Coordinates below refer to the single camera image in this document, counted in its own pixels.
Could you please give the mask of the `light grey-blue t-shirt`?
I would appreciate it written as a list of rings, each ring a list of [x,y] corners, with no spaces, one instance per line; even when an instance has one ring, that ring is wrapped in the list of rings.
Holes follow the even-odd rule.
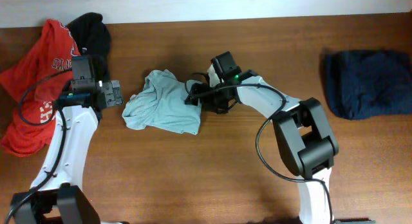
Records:
[[[201,104],[187,105],[185,84],[169,70],[153,70],[145,78],[142,91],[132,95],[122,112],[126,126],[134,130],[146,126],[174,133],[197,135]]]

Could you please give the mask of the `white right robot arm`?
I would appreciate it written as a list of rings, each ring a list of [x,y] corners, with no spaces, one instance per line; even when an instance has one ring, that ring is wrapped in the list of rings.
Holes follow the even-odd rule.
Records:
[[[259,128],[255,148],[263,165],[277,177],[299,187],[301,223],[335,223],[330,198],[330,176],[339,146],[321,103],[315,98],[299,100],[268,85],[252,70],[237,73],[216,86],[186,87],[186,102],[206,103],[216,95],[260,112],[266,120]],[[291,177],[277,172],[264,159],[260,136],[272,124],[282,162]]]

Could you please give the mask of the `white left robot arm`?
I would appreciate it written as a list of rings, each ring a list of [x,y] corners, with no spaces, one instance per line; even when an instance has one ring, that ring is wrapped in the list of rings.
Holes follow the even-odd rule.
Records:
[[[5,221],[15,223],[100,223],[82,191],[88,148],[101,111],[123,103],[117,80],[74,80],[55,102],[53,137],[30,190],[15,193]]]

